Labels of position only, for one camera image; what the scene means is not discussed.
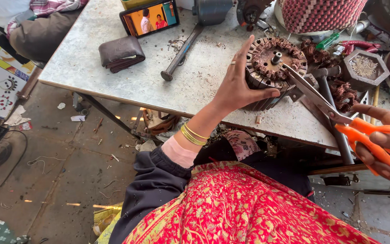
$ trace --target scissors handle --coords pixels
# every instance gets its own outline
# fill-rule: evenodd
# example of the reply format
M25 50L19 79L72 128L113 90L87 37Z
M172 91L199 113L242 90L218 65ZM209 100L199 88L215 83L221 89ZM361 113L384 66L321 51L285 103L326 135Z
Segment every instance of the scissors handle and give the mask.
M382 147L380 147L377 144L372 143L370 141L370 138L367 135L365 135L364 133L356 130L355 128L352 128L352 127L346 126L346 125L336 124L335 128L339 132L341 132L341 133L343 133L343 134L345 134L347 136L348 143L349 143L351 149L353 149L353 151L355 153L356 153L356 141L359 141L362 144L364 144L368 148L368 150L370 150L370 152L378 160L380 160L382 163L385 163L385 164L390 166L390 155ZM376 173L376 171L374 169L372 169L370 166L367 165L367 167L371 170L371 172L374 175L376 175L376 176L378 175Z
M371 133L378 131L386 134L390 134L390 125L381 125L376 126L372 125L368 122L366 122L363 119L355 118L351 124L349 125L352 128L355 128L356 130L363 132L367 135L370 135Z

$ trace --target orange scissors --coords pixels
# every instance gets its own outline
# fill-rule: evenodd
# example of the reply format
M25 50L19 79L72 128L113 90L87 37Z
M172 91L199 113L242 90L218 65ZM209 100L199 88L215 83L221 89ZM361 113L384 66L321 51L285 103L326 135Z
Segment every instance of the orange scissors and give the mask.
M379 145L372 143L367 136L375 131L390 134L390 125L376 126L360 118L350 119L349 117L341 115L317 90L314 89L314 87L294 71L294 69L286 64L283 66L290 71L290 78L297 88L299 88L299 90L303 92L303 94L305 94L326 116L337 123L335 128L347 136L348 144L355 153L356 142L359 141L364 144L380 162L390 166L390 149L382 148ZM367 167L374 175L378 175L370 166Z

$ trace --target brown wallet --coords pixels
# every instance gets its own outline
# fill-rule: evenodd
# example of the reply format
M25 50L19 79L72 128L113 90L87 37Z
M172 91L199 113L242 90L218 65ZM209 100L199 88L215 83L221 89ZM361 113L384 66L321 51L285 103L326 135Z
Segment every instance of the brown wallet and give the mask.
M99 46L102 66L117 73L145 60L144 52L135 36L126 36Z

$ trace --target scissors blade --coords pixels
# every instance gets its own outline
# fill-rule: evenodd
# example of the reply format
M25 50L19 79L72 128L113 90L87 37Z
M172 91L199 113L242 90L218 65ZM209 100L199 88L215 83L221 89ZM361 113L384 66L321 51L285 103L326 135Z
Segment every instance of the scissors blade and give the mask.
M325 115L337 123L350 124L353 120L341 115L330 103L303 77L287 64L283 65L290 72L290 79Z

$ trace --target green screwdriver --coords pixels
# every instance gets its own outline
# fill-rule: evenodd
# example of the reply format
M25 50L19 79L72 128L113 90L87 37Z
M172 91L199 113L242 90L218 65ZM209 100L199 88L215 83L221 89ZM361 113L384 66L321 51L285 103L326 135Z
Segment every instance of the green screwdriver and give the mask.
M328 38L322 40L322 42L317 44L316 49L325 50L326 48L328 48L330 45L332 45L333 41L335 41L339 38L339 34L341 34L341 32L343 32L344 30L345 30L345 28L342 29L340 32L333 33Z

